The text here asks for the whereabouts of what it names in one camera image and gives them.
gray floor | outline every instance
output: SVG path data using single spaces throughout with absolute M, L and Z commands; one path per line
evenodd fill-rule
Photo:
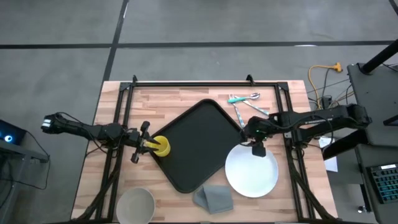
M 0 0 L 0 45 L 110 44 L 121 5 L 122 0 Z M 388 0 L 130 0 L 120 42 L 394 40 L 397 22 Z M 311 65 L 340 62 L 345 69 L 384 47 L 118 49 L 110 80 L 132 75 L 140 80 L 242 80 L 251 74 L 258 80 L 305 80 L 309 91 Z M 13 223 L 70 218 L 87 141 L 42 134 L 40 125 L 44 115 L 56 111 L 92 123 L 108 55 L 109 49 L 0 50 L 0 119 L 31 131 L 52 160 L 48 188 L 24 187 Z M 324 75 L 325 69 L 313 70 L 316 86 L 323 85 Z M 346 78 L 345 71 L 330 72 L 328 83 Z M 325 94 L 336 97 L 348 85 L 332 86 Z M 32 166 L 26 181 L 42 185 L 46 168 Z M 330 176 L 339 217 L 374 222 L 372 214 L 357 214 L 363 201 L 355 185 L 340 180 Z

gray bowl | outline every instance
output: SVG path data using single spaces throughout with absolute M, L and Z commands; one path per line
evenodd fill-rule
M 148 224 L 154 213 L 154 196 L 147 189 L 140 187 L 126 191 L 116 207 L 116 216 L 120 224 Z

teal utensil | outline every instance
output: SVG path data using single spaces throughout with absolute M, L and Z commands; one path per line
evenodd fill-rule
M 235 98 L 235 99 L 229 99 L 228 103 L 236 103 L 239 101 L 244 101 L 246 99 L 255 100 L 259 97 L 260 97 L 260 93 L 252 93 L 250 96 L 247 96 L 247 97 L 239 97 L 239 98 Z
M 263 113 L 263 114 L 265 114 L 265 115 L 269 115 L 269 112 L 268 111 L 266 111 L 266 110 L 263 110 L 263 109 L 261 109 L 260 107 L 258 107 L 258 106 L 256 106 L 256 105 L 252 105 L 251 103 L 249 103 L 247 100 L 244 100 L 244 101 L 242 101 L 243 103 L 245 103 L 245 104 L 247 104 L 247 105 L 249 105 L 249 106 L 251 106 L 252 108 L 254 108 L 254 109 L 256 109 L 256 110 L 258 110 L 258 111 L 260 111 L 261 113 Z
M 234 96 L 233 96 L 232 94 L 229 94 L 229 98 L 230 98 L 230 99 L 233 99 Z M 238 120 L 239 120 L 239 123 L 241 124 L 241 127 L 244 128 L 244 122 L 243 122 L 241 113 L 239 113 L 239 110 L 238 110 L 238 108 L 236 107 L 236 105 L 235 105 L 234 103 L 232 103 L 232 105 L 233 105 L 234 108 L 235 108 L 235 112 L 236 112 L 236 115 L 238 116 Z

black metal frame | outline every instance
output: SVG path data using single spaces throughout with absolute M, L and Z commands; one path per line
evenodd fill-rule
M 129 112 L 132 102 L 132 93 L 135 87 L 152 87 L 152 86 L 264 86 L 264 87 L 273 87 L 275 90 L 275 97 L 277 102 L 277 107 L 279 111 L 283 111 L 282 97 L 281 91 L 284 92 L 285 99 L 287 102 L 287 111 L 293 111 L 292 102 L 290 99 L 289 86 L 287 82 L 255 82 L 251 75 L 248 75 L 246 78 L 247 82 L 138 82 L 136 76 L 133 76 L 132 82 L 122 82 L 119 87 L 118 101 L 116 103 L 116 109 L 114 114 L 114 122 L 119 121 L 119 114 L 121 109 L 121 104 L 123 100 L 124 92 L 128 90 L 127 94 L 127 102 L 126 109 L 124 112 L 123 126 L 127 127 Z M 292 151 L 295 144 L 295 133 L 291 132 L 291 134 L 284 135 L 284 143 L 285 143 L 285 151 L 287 156 L 290 181 L 292 184 L 293 198 L 295 202 L 295 208 L 297 213 L 297 219 L 299 223 L 353 223 L 353 222 L 344 222 L 338 219 L 334 219 L 331 215 L 329 215 L 326 210 L 323 210 L 322 206 L 315 198 L 315 196 L 311 193 L 308 186 L 307 173 L 305 170 L 304 159 L 301 155 L 301 150 L 296 150 L 297 160 L 299 166 L 299 172 L 297 172 L 294 164 L 294 160 L 292 157 Z M 123 158 L 123 146 L 120 146 L 118 149 L 118 154 L 116 156 L 116 163 L 114 169 L 111 174 L 109 174 L 111 170 L 111 160 L 112 160 L 112 152 L 108 151 L 106 155 L 104 172 L 103 172 L 103 181 L 101 183 L 101 189 L 93 202 L 89 205 L 86 211 L 78 218 L 72 219 L 67 222 L 61 223 L 112 223 L 114 216 L 114 207 L 116 204 L 117 197 L 117 189 L 118 189 L 118 181 L 121 169 L 121 161 Z M 109 200 L 109 208 L 108 214 L 106 218 L 102 217 L 103 213 L 103 200 L 106 192 L 109 190 L 110 186 L 111 196 Z M 305 199 L 308 210 L 308 218 L 305 218 L 303 215 L 303 209 L 300 201 L 300 194 L 297 185 L 301 186 L 302 190 L 305 192 Z M 324 219 L 319 220 L 315 218 L 314 207 L 317 207 L 320 216 Z M 94 211 L 96 211 L 94 219 L 90 219 Z

silver spoon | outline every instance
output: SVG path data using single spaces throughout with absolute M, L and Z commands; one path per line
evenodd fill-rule
M 252 94 L 250 94 L 250 96 L 230 99 L 230 100 L 228 100 L 228 103 L 235 103 L 235 102 L 246 100 L 248 98 L 251 99 L 251 100 L 255 100 L 255 99 L 259 98 L 259 97 L 260 97 L 260 93 L 252 93 Z

